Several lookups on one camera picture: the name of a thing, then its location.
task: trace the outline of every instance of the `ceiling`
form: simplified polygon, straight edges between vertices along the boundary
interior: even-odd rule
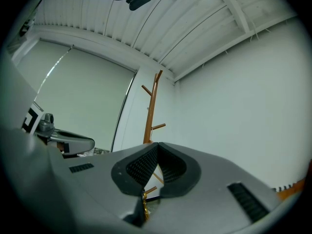
[[[44,0],[35,24],[79,28],[147,55],[179,80],[226,49],[295,16],[285,0]]]

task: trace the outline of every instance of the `white ceiling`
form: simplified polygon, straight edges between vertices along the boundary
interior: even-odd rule
[[[122,42],[178,80],[229,47],[295,16],[284,0],[44,0],[35,24],[84,29]]]

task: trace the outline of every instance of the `corrugated metal ceiling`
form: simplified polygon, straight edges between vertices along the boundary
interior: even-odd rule
[[[291,12],[284,0],[236,1],[251,31]],[[223,0],[152,0],[136,11],[130,11],[125,1],[44,0],[35,23],[110,37],[176,76],[246,34]]]

